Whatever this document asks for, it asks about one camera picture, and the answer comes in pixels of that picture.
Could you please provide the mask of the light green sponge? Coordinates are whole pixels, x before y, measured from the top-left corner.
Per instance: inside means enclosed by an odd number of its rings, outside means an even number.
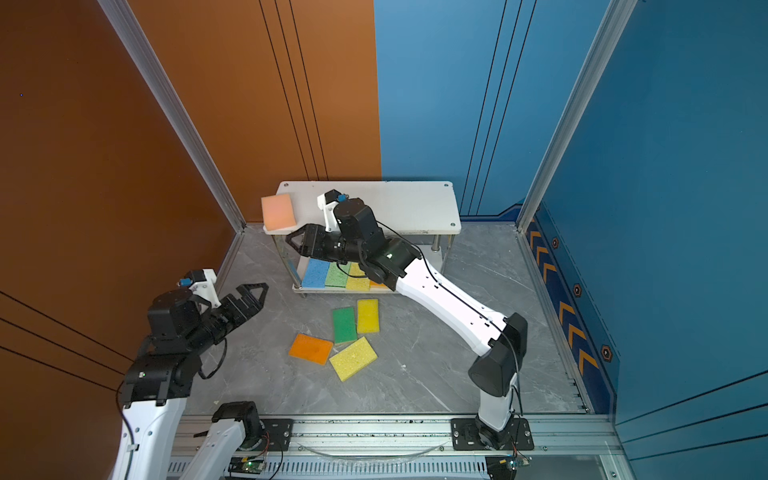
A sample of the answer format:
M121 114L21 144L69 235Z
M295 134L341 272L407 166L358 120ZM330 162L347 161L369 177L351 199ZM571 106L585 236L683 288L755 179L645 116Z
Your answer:
M325 278L326 288L345 289L350 273L351 264L330 263Z

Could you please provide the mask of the dark green sponge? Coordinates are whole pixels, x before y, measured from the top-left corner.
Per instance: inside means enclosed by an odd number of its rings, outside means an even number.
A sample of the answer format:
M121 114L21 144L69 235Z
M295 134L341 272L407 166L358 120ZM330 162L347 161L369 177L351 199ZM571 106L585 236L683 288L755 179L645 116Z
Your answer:
M332 323L333 342L335 345L354 342L358 339L355 309L353 307L333 310Z

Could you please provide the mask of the blue sponge row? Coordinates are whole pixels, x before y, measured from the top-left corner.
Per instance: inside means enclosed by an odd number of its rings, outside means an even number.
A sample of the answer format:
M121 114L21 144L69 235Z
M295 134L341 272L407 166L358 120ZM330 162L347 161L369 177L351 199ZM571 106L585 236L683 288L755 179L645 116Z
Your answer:
M302 279L304 289L324 289L330 263L323 260L310 259Z

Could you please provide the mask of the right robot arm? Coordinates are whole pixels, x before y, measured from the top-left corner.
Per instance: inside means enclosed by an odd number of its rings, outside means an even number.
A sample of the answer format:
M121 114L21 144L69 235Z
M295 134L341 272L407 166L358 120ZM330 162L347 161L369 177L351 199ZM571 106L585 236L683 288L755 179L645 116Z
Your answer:
M497 312L461 290L362 199L331 190L320 196L319 207L324 222L298 227L286 243L302 257L357 263L366 278L419 303L456 332L476 355L468 376L480 392L475 417L480 442L493 450L519 449L527 320Z

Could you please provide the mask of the pale yellow sponge row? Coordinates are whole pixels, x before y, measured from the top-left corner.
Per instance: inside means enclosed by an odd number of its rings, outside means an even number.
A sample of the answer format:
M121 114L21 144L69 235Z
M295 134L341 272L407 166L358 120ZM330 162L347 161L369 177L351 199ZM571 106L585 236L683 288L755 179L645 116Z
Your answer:
M350 262L347 274L348 277L345 286L347 290L355 292L368 292L370 290L371 281L365 275L358 263Z

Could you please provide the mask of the pink sponge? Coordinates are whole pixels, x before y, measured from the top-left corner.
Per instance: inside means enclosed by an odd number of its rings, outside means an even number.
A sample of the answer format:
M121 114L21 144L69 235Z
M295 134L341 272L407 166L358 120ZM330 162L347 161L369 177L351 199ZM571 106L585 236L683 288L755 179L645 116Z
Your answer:
M298 223L295 218L291 196L277 194L261 198L263 228L267 233L282 230L292 231Z

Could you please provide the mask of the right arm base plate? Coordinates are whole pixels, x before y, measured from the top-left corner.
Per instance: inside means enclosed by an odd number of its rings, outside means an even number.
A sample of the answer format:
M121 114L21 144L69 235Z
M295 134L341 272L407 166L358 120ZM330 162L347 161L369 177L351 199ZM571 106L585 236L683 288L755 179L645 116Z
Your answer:
M533 451L535 444L527 419L514 417L501 431L495 431L474 418L450 420L451 439L456 451Z

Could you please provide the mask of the bright yellow sponge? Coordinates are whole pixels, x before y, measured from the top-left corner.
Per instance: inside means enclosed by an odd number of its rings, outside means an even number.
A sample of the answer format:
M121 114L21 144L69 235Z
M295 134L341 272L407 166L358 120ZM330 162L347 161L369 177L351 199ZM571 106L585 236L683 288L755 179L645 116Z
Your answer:
M357 301L357 333L360 335L380 331L379 301L362 299Z

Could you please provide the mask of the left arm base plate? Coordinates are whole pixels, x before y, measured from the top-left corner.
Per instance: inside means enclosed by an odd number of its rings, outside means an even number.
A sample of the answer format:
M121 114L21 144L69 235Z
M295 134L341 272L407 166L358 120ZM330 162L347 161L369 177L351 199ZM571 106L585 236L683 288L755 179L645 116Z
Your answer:
M290 447L293 427L294 420L290 418L262 419L259 435L246 438L238 452L252 455L272 451L286 453Z

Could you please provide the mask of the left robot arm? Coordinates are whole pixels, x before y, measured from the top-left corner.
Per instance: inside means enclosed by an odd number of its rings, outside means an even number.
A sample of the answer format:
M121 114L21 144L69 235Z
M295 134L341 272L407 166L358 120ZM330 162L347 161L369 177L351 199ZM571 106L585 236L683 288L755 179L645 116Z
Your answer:
M173 441L195 378L210 379L223 365L227 336L264 308L269 286L241 284L239 296L214 306L190 289L161 294L148 309L151 334L116 393L121 439L110 479L165 479ZM224 344L217 367L202 370L202 354ZM252 401L215 412L206 440L182 479L219 479L235 451L259 443L263 425Z

